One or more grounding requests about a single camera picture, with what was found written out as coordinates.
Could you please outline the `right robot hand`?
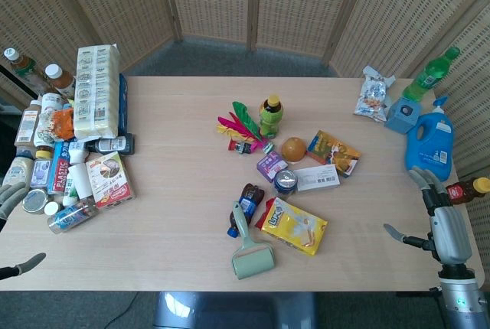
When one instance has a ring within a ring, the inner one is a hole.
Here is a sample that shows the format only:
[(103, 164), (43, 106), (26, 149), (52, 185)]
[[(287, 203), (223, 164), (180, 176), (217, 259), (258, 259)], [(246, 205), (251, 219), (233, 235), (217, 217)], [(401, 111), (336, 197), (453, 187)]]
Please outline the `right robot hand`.
[(452, 205), (447, 189), (433, 172), (414, 166), (409, 176), (422, 193), (430, 232), (422, 239), (402, 234), (388, 223), (384, 229), (398, 242), (430, 251), (443, 265), (464, 265), (472, 256), (472, 247), (462, 213)]

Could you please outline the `yellow Lipton bag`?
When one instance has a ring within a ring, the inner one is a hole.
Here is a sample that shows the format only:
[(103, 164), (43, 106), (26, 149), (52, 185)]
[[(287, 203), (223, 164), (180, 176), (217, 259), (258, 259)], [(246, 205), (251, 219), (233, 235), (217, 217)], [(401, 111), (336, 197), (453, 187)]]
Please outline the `yellow Lipton bag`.
[(266, 202), (266, 209), (255, 227), (309, 256), (314, 256), (327, 225), (327, 220), (279, 197), (273, 197)]

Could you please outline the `cream sauce jar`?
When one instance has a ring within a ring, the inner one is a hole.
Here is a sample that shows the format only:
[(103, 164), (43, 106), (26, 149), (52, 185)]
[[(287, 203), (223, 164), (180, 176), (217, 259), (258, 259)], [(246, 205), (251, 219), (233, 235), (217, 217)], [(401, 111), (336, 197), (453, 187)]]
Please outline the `cream sauce jar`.
[(15, 157), (7, 170), (2, 186), (13, 186), (22, 182), (25, 183), (24, 188), (28, 190), (31, 183), (33, 168), (33, 159), (21, 156)]

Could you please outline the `green white tube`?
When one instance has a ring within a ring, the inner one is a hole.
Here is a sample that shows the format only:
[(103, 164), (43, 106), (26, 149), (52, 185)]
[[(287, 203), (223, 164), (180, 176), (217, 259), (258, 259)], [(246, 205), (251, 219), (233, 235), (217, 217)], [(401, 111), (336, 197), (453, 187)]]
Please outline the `green white tube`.
[(74, 180), (70, 174), (67, 175), (65, 189), (64, 189), (64, 197), (62, 200), (62, 204), (64, 207), (70, 207), (77, 203), (79, 200), (77, 189), (74, 184)]

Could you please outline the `brown bottle orange label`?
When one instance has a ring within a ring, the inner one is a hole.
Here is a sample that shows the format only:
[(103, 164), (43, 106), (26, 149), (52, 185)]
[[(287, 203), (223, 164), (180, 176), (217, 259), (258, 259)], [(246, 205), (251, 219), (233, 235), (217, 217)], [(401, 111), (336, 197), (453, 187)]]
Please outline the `brown bottle orange label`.
[(32, 100), (30, 106), (24, 110), (14, 143), (17, 156), (34, 159), (34, 134), (40, 113), (41, 101), (37, 99)]

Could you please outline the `red white food box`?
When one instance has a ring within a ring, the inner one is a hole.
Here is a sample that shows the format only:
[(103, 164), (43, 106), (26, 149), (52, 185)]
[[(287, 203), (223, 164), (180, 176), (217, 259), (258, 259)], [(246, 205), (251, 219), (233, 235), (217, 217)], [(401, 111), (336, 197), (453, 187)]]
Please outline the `red white food box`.
[(85, 166), (98, 210), (114, 208), (136, 197), (123, 159), (117, 151), (94, 158)]

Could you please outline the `dark bottle grey label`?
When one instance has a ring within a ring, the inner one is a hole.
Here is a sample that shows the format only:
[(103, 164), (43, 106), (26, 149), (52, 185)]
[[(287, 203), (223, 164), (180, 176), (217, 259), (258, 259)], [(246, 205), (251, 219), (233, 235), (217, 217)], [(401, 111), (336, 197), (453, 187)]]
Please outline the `dark bottle grey label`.
[(87, 143), (89, 152), (107, 155), (117, 151), (121, 155), (133, 155), (135, 153), (135, 138), (131, 133), (116, 138), (100, 138)]

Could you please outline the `amber lid bottle left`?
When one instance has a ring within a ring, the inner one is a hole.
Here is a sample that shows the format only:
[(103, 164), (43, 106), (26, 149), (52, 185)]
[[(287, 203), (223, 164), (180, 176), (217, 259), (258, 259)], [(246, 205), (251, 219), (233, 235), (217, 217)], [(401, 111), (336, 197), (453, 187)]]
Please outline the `amber lid bottle left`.
[(44, 72), (53, 88), (66, 99), (74, 99), (76, 78), (57, 64), (48, 64)]

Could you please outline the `white tissue pack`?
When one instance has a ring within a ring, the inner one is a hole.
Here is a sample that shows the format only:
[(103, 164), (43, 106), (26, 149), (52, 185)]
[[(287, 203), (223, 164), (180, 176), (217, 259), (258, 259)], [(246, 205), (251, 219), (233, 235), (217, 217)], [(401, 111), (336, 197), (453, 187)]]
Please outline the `white tissue pack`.
[(119, 58), (116, 44), (78, 49), (73, 130), (81, 141), (117, 136)]

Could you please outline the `yellow orange snack packet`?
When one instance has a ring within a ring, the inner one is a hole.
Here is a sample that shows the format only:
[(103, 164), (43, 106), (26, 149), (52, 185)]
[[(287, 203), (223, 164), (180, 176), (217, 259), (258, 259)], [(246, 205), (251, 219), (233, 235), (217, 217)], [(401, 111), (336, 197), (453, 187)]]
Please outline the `yellow orange snack packet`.
[(361, 153), (333, 135), (318, 130), (311, 140), (307, 155), (321, 165), (334, 165), (338, 174), (348, 178), (361, 158)]

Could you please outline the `white box with barcodes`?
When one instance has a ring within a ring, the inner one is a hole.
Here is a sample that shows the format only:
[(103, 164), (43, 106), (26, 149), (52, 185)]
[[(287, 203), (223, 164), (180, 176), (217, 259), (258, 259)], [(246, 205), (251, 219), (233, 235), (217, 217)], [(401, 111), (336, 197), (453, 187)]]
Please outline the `white box with barcodes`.
[(302, 168), (293, 172), (298, 179), (298, 192), (332, 188), (340, 185), (337, 169), (333, 164)]

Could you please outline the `green lint roller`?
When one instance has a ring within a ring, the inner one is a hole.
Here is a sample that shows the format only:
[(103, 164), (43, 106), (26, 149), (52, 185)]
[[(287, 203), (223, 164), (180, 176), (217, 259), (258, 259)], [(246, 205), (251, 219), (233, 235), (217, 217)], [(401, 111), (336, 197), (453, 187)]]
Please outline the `green lint roller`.
[(251, 238), (243, 208), (238, 202), (234, 204), (233, 215), (242, 240), (241, 247), (231, 258), (235, 276), (241, 280), (273, 269), (275, 258), (272, 246), (257, 243)]

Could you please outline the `cola bottle blue label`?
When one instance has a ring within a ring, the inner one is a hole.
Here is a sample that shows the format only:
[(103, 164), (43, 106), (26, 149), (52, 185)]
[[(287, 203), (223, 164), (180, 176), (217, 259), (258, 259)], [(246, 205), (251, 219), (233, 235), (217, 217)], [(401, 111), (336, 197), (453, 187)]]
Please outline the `cola bottle blue label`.
[[(247, 224), (250, 224), (257, 207), (262, 202), (265, 191), (257, 185), (248, 183), (242, 190), (238, 204), (242, 207)], [(227, 235), (232, 238), (237, 238), (240, 232), (234, 219), (234, 213), (230, 213), (230, 227), (227, 230)]]

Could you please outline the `green bottle yellow cap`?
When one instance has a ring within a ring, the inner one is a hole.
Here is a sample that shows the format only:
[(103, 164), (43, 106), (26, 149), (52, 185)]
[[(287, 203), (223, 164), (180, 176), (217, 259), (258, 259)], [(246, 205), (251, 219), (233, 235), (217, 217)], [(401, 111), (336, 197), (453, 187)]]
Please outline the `green bottle yellow cap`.
[(283, 117), (283, 105), (276, 94), (270, 95), (260, 106), (260, 134), (275, 138)]

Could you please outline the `colourful feather shuttlecock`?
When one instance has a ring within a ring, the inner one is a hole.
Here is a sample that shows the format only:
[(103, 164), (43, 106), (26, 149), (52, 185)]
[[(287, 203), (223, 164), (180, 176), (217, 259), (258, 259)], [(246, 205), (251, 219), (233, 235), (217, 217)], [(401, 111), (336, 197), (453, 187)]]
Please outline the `colourful feather shuttlecock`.
[(260, 127), (248, 113), (248, 108), (241, 102), (232, 102), (233, 111), (229, 112), (231, 119), (217, 117), (218, 130), (228, 134), (232, 140), (240, 140), (250, 144), (251, 151), (264, 149), (266, 141), (260, 134)]

